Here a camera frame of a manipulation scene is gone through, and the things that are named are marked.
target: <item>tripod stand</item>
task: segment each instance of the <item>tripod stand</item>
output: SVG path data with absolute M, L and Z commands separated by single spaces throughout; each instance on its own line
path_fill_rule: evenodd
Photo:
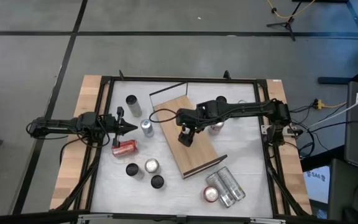
M 301 3 L 302 2 L 298 3 L 298 5 L 296 6 L 295 10 L 291 14 L 291 17 L 286 22 L 278 22 L 278 23 L 274 23 L 274 24 L 267 24 L 266 26 L 267 27 L 282 26 L 282 27 L 286 28 L 287 30 L 290 31 L 290 36 L 291 36 L 292 41 L 295 41 L 295 36 L 293 35 L 293 32 L 292 32 L 291 23 L 294 21 L 293 15 L 296 13 L 296 11 L 298 10 L 298 8 L 301 5 Z

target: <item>black cap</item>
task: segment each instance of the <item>black cap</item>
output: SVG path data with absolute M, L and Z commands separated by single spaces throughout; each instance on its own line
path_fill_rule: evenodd
M 139 166 L 136 164 L 129 164 L 127 166 L 126 172 L 129 176 L 135 176 L 139 171 Z
M 129 105 L 133 105 L 133 104 L 136 103 L 137 99 L 136 99 L 136 96 L 134 96 L 134 95 L 129 95 L 129 96 L 127 96 L 127 98 L 126 98 L 125 101 L 126 101 L 127 104 L 129 104 Z
M 160 175 L 155 175 L 152 178 L 152 186 L 155 189 L 160 189 L 162 186 L 164 185 L 164 178 L 162 178 L 162 176 Z
M 218 96 L 218 97 L 216 97 L 216 101 L 227 103 L 227 99 L 226 99 L 226 97 L 224 97 L 224 96 Z

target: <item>white table surface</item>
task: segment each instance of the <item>white table surface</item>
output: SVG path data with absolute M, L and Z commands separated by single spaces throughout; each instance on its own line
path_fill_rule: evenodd
M 124 119 L 134 125 L 149 117 L 153 112 L 149 93 L 161 90 L 173 82 L 114 82 L 110 113 L 115 115 L 118 106 L 125 110 Z M 164 99 L 184 95 L 184 85 L 176 90 L 161 92 L 152 97 L 162 103 Z M 142 116 L 132 116 L 126 105 L 128 95 L 135 95 L 142 108 Z M 217 96 L 225 96 L 228 103 L 239 100 L 255 102 L 254 86 L 233 83 L 189 83 L 187 96 L 196 105 Z M 165 140 L 159 124 L 153 124 L 154 136 L 144 136 L 140 126 L 120 141 L 135 139 L 138 153 L 115 158 L 111 145 L 102 148 L 98 176 L 92 201 L 92 212 L 141 213 L 161 215 L 199 215 L 221 217 L 272 217 L 269 187 L 264 164 L 262 143 L 257 117 L 229 119 L 217 136 L 210 136 L 218 156 L 227 154 L 220 164 L 210 167 L 187 179 L 182 179 L 176 162 Z M 144 170 L 144 162 L 154 158 L 161 165 L 161 176 L 166 188 L 153 189 L 151 175 L 145 173 L 142 180 L 129 177 L 126 165 L 135 162 Z M 207 186 L 205 178 L 227 166 L 246 193 L 245 199 L 230 208 L 224 208 L 219 201 L 208 203 L 201 198 L 201 191 Z

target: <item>wooden board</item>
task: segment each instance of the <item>wooden board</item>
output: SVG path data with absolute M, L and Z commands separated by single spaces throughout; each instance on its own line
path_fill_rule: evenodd
M 269 98 L 276 98 L 287 103 L 285 98 L 284 87 L 281 80 L 267 80 L 268 94 Z M 263 99 L 262 88 L 260 88 L 260 97 Z M 296 141 L 292 137 L 284 137 L 284 141 L 290 142 L 296 145 Z M 312 214 L 308 191 L 306 189 L 305 179 L 303 178 L 302 166 L 299 160 L 298 150 L 289 145 L 285 144 L 279 147 L 280 157 L 282 162 L 282 168 L 284 173 L 284 181 L 287 189 L 291 192 L 295 200 L 301 205 L 304 211 Z M 280 189 L 275 185 L 276 199 L 278 205 L 278 211 L 280 214 L 284 214 L 283 201 L 281 196 Z
M 195 107 L 190 103 L 187 96 L 181 96 L 154 106 L 154 110 L 162 108 L 177 111 L 179 108 L 194 109 Z M 172 116 L 173 114 L 169 111 L 157 113 L 157 117 L 160 121 L 169 119 Z M 191 146 L 186 147 L 178 141 L 181 127 L 177 126 L 175 119 L 160 123 L 160 125 L 177 162 L 182 178 L 189 177 L 220 162 L 220 160 L 217 161 L 218 154 L 209 141 L 208 134 L 205 131 L 195 134 Z
M 80 114 L 94 111 L 96 100 L 98 97 L 100 87 L 101 76 L 96 75 L 85 75 L 81 86 L 80 94 L 78 96 L 77 105 L 73 117 L 78 117 Z M 106 104 L 106 92 L 108 88 L 103 91 L 103 97 L 100 107 L 100 112 L 103 113 L 104 106 Z M 77 136 L 70 135 L 67 141 L 76 139 Z M 63 203 L 68 197 L 74 187 L 77 185 L 81 168 L 84 161 L 86 146 L 81 142 L 73 142 L 65 148 L 63 153 L 62 164 L 60 165 L 59 174 L 57 177 L 55 190 L 53 191 L 52 201 L 50 202 L 50 208 L 56 208 Z M 91 158 L 93 159 L 94 149 L 91 152 Z M 81 202 L 80 208 L 85 208 L 85 202 L 88 195 L 89 181 L 86 183 Z
M 86 111 L 94 110 L 96 98 L 98 96 L 100 80 L 101 76 L 99 75 L 85 75 L 77 101 L 75 116 L 78 116 L 79 114 Z M 270 99 L 276 98 L 283 102 L 287 102 L 281 80 L 267 80 L 267 86 Z M 295 140 L 290 137 L 285 137 L 285 141 L 296 144 Z M 64 198 L 70 194 L 75 185 L 78 183 L 84 154 L 85 147 L 83 144 L 79 144 L 79 142 L 78 144 L 74 143 L 70 147 L 66 148 L 62 165 L 59 170 L 59 175 L 57 177 L 50 208 L 59 206 L 64 201 Z M 294 196 L 295 200 L 302 206 L 302 208 L 311 214 L 311 207 L 308 199 L 305 180 L 303 178 L 303 171 L 301 168 L 298 151 L 293 146 L 284 145 L 280 146 L 280 155 L 282 159 L 285 185 L 288 187 L 289 191 Z M 283 214 L 283 205 L 280 191 L 278 188 L 276 188 L 275 191 L 279 213 Z

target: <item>red soda can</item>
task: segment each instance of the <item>red soda can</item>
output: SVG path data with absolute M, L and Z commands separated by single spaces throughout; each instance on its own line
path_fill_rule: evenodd
M 128 154 L 132 154 L 137 152 L 137 145 L 136 145 L 136 141 L 135 140 L 129 140 L 129 141 L 124 141 L 124 142 L 120 142 L 119 147 L 112 147 L 112 154 L 115 157 L 121 157 L 121 156 L 126 156 Z

